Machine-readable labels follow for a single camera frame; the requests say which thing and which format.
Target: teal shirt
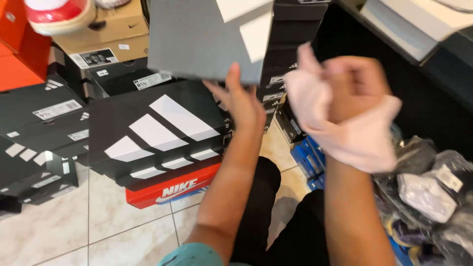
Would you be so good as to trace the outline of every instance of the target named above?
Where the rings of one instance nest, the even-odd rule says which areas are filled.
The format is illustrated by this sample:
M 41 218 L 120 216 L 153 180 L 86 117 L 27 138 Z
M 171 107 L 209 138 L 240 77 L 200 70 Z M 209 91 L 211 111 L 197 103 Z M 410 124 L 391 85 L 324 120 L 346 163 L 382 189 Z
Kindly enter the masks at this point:
M 223 266 L 220 256 L 208 245 L 189 243 L 176 248 L 164 257 L 158 266 Z M 230 262 L 229 266 L 250 266 Z

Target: nike swoosh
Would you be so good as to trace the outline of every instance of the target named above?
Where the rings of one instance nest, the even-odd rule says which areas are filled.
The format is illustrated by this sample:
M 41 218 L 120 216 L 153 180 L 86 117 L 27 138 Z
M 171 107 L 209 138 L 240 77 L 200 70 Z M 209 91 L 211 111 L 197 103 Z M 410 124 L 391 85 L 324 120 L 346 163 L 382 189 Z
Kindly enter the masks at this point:
M 198 183 L 198 184 L 195 184 L 194 186 L 188 187 L 187 189 L 182 190 L 182 191 L 179 191 L 179 192 L 177 192 L 176 194 L 172 194 L 172 195 L 167 196 L 167 197 L 164 197 L 164 198 L 163 198 L 163 197 L 159 197 L 159 198 L 156 199 L 156 202 L 157 202 L 157 203 L 160 203 L 160 202 L 166 201 L 166 200 L 168 200 L 168 199 L 172 199 L 172 198 L 174 198 L 175 196 L 180 195 L 180 194 L 186 192 L 187 190 L 189 190 L 189 189 L 191 189 L 191 188 L 194 188 L 194 187 L 196 187 L 196 186 L 198 186 L 198 185 L 200 185 L 200 184 L 203 184 L 203 183 L 205 183 L 205 182 L 207 182 L 207 181 L 208 181 L 208 180 L 205 180 L 205 181 L 203 181 L 203 182 L 200 182 L 200 183 Z

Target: person's leg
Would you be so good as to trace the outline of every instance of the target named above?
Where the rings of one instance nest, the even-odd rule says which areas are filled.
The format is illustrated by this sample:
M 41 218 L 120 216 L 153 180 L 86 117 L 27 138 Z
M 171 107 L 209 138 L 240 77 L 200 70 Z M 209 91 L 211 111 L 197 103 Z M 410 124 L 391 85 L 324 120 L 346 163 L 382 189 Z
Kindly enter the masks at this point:
M 252 266 L 268 264 L 266 246 L 271 211 L 281 184 L 278 167 L 268 158 L 259 157 L 245 212 L 236 234 L 231 262 Z
M 299 203 L 292 219 L 268 250 L 272 265 L 330 265 L 324 229 L 324 191 Z

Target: person's left hand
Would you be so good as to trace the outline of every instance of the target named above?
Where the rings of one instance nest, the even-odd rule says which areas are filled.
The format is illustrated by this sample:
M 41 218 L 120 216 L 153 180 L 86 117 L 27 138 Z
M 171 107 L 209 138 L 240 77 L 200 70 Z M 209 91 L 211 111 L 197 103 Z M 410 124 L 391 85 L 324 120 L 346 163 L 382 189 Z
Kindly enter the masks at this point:
M 256 98 L 256 86 L 251 86 L 249 90 L 241 86 L 240 66 L 237 62 L 228 70 L 225 79 L 227 89 L 208 80 L 202 82 L 227 106 L 237 130 L 264 130 L 266 113 L 262 103 Z

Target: pink towel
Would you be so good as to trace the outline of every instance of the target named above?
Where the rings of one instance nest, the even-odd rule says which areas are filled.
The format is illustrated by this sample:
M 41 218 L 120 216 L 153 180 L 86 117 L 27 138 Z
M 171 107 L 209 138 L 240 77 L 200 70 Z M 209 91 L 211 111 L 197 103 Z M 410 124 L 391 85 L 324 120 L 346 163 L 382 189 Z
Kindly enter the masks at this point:
M 322 67 L 309 44 L 299 48 L 298 69 L 286 74 L 291 108 L 302 129 L 333 158 L 367 173 L 396 166 L 389 128 L 401 101 L 384 95 L 374 108 L 339 124 L 328 121 L 332 88 L 322 80 Z

